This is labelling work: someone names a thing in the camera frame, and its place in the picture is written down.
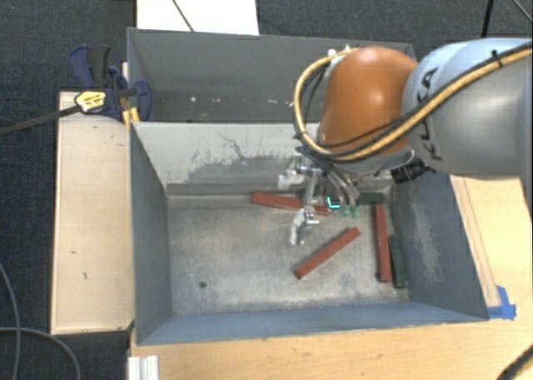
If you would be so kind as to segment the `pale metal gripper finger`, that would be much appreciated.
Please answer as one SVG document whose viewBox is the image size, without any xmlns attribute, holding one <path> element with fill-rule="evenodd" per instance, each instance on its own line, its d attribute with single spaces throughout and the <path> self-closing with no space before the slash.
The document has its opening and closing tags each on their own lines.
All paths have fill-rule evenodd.
<svg viewBox="0 0 533 380">
<path fill-rule="evenodd" d="M 311 208 L 301 208 L 295 214 L 291 222 L 289 243 L 291 245 L 302 245 L 305 241 L 305 231 L 308 227 L 320 224 L 316 217 L 316 212 Z"/>
<path fill-rule="evenodd" d="M 301 159 L 292 159 L 286 166 L 284 172 L 278 176 L 277 186 L 279 188 L 290 188 L 301 185 L 306 181 L 306 165 Z"/>
</svg>

